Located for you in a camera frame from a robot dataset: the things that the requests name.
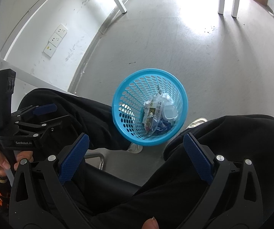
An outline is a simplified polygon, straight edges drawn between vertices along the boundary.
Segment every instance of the electrical outlet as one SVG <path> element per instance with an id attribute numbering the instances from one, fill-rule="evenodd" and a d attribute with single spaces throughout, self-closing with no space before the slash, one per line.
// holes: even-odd
<path id="1" fill-rule="evenodd" d="M 57 30 L 55 31 L 60 37 L 64 38 L 64 36 L 67 33 L 67 28 L 65 28 L 65 26 L 63 24 L 60 24 L 60 26 L 57 28 Z"/>
<path id="2" fill-rule="evenodd" d="M 48 56 L 52 57 L 55 50 L 56 50 L 56 47 L 49 42 L 46 48 L 43 50 L 43 52 L 46 53 Z"/>
<path id="3" fill-rule="evenodd" d="M 52 43 L 52 45 L 54 45 L 55 47 L 57 47 L 60 44 L 61 40 L 62 38 L 57 33 L 54 33 L 52 37 L 49 39 L 49 42 Z"/>

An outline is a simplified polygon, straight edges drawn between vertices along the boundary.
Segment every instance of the basket rim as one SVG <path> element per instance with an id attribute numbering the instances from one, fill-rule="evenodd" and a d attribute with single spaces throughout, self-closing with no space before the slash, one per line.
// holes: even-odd
<path id="1" fill-rule="evenodd" d="M 141 75 L 149 75 L 150 76 L 151 74 L 161 75 L 162 77 L 167 77 L 177 86 L 177 88 L 179 89 L 179 91 L 182 95 L 183 107 L 182 107 L 181 118 L 178 120 L 176 126 L 172 128 L 170 133 L 167 133 L 164 136 L 161 136 L 157 139 L 143 140 L 143 139 L 138 139 L 137 137 L 130 137 L 129 135 L 126 134 L 126 131 L 124 131 L 124 128 L 120 127 L 118 125 L 118 123 L 116 121 L 116 116 L 119 113 L 119 110 L 118 110 L 119 105 L 118 105 L 118 100 L 116 100 L 116 97 L 118 96 L 120 91 L 125 89 L 126 86 L 128 86 L 129 83 L 132 82 L 131 80 L 135 80 L 137 77 L 139 77 Z M 128 77 L 126 77 L 119 84 L 118 88 L 115 91 L 113 100 L 112 100 L 112 119 L 113 119 L 113 122 L 114 122 L 116 128 L 121 133 L 121 135 L 124 136 L 127 140 L 129 140 L 132 143 L 142 145 L 142 146 L 159 145 L 159 144 L 162 144 L 162 143 L 168 141 L 169 139 L 171 139 L 182 128 L 183 124 L 185 123 L 187 113 L 188 113 L 188 97 L 187 97 L 187 93 L 186 93 L 184 86 L 174 75 L 172 75 L 171 73 L 169 73 L 165 70 L 161 70 L 161 69 L 142 69 L 142 70 L 139 70 L 139 71 L 136 71 L 136 72 L 130 74 Z"/>

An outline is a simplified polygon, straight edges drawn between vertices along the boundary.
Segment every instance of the plastic bag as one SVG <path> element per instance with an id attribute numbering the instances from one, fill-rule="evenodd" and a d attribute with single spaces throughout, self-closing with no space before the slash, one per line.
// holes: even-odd
<path id="1" fill-rule="evenodd" d="M 142 123 L 149 135 L 154 132 L 156 135 L 166 133 L 172 128 L 172 124 L 164 121 L 162 118 L 162 110 L 164 106 L 173 105 L 174 102 L 169 94 L 162 93 L 158 88 L 158 93 L 144 103 L 144 116 Z"/>

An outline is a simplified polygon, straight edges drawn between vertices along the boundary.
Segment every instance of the trash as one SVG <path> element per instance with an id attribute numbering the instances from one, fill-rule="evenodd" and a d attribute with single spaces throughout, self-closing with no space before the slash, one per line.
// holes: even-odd
<path id="1" fill-rule="evenodd" d="M 144 103 L 142 123 L 148 135 L 167 133 L 178 117 L 174 101 L 167 93 L 162 93 L 158 87 L 157 95 Z"/>

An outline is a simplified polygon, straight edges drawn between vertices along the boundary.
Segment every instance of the blue plastic basket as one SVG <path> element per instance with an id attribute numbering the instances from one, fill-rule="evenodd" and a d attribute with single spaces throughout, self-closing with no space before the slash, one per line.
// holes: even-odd
<path id="1" fill-rule="evenodd" d="M 172 97 L 179 116 L 167 133 L 149 136 L 142 124 L 143 104 L 151 95 L 157 94 L 157 86 Z M 188 98 L 184 87 L 176 77 L 160 69 L 143 69 L 131 74 L 119 85 L 112 101 L 112 116 L 117 129 L 130 142 L 142 146 L 159 145 L 172 138 L 184 124 L 187 112 Z"/>

